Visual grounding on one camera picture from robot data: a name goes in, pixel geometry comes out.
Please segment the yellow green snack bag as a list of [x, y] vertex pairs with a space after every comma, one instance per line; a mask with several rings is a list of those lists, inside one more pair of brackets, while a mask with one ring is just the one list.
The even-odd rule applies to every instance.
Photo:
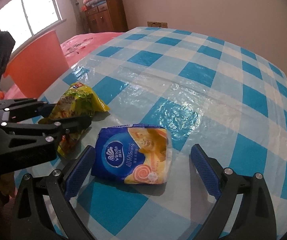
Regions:
[[[57, 119], [81, 116], [87, 116], [92, 119], [96, 113], [107, 112], [109, 109], [91, 87], [75, 82], [60, 97], [50, 115], [40, 119], [38, 123], [49, 124]], [[58, 153], [63, 158], [70, 159], [75, 146], [85, 131], [86, 129], [83, 128], [75, 133], [63, 135], [58, 146]]]

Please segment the blue Vinda tissue pack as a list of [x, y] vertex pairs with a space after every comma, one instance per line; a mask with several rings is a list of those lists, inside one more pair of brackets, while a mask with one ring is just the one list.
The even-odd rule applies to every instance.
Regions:
[[172, 162], [171, 133], [164, 127], [132, 124], [102, 128], [91, 175], [125, 184], [160, 185]]

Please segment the orange plastic trash bucket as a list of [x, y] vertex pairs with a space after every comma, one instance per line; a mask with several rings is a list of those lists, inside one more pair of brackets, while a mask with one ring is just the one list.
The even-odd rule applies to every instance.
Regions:
[[9, 61], [10, 76], [24, 96], [38, 98], [69, 69], [55, 30], [41, 35]]

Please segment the bright bedroom window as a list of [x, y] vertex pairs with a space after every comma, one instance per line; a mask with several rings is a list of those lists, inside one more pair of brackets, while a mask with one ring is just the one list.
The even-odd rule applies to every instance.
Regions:
[[0, 9], [0, 30], [26, 41], [61, 21], [55, 0], [11, 0]]

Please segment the pink heart bedspread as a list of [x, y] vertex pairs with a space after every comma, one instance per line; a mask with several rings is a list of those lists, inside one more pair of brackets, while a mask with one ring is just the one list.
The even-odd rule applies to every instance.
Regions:
[[[70, 68], [79, 60], [88, 55], [90, 52], [94, 51], [101, 45], [107, 43], [108, 41], [120, 35], [121, 33], [116, 32], [81, 34], [66, 40], [65, 42], [60, 44], [60, 46], [62, 48], [62, 51]], [[21, 92], [21, 90], [18, 88], [16, 84], [12, 85], [12, 87], [6, 92], [0, 90], [0, 100], [19, 99], [19, 98], [27, 98], [27, 97], [24, 96], [24, 94]]]

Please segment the grey plaid curtain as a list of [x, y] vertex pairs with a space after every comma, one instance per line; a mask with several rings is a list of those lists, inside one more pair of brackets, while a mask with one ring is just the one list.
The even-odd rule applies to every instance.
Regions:
[[80, 34], [85, 34], [87, 32], [87, 29], [84, 26], [84, 18], [80, 10], [79, 2], [78, 0], [70, 0], [70, 3], [72, 5], [73, 12], [74, 12], [75, 19], [76, 19], [76, 30]]

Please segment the brown wooden cabinet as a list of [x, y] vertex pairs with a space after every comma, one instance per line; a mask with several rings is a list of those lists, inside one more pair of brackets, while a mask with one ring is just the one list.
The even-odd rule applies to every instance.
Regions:
[[91, 33], [125, 33], [129, 30], [122, 0], [105, 0], [86, 7], [84, 14]]

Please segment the blue white checkered tablecloth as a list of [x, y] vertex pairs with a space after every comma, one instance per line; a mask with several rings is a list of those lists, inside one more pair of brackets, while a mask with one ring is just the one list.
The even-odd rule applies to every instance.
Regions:
[[87, 176], [71, 199], [96, 239], [192, 239], [214, 204], [190, 160], [199, 144], [238, 174], [263, 174], [287, 232], [287, 77], [229, 42], [174, 29], [137, 27], [100, 46], [40, 96], [55, 103], [72, 83], [93, 88], [109, 107], [95, 116], [76, 151], [103, 127], [160, 125], [172, 135], [163, 185], [112, 184]]

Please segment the wall power socket strip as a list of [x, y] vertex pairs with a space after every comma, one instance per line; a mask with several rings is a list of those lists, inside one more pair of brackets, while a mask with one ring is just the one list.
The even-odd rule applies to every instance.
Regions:
[[166, 22], [148, 21], [147, 26], [151, 28], [168, 28], [168, 24]]

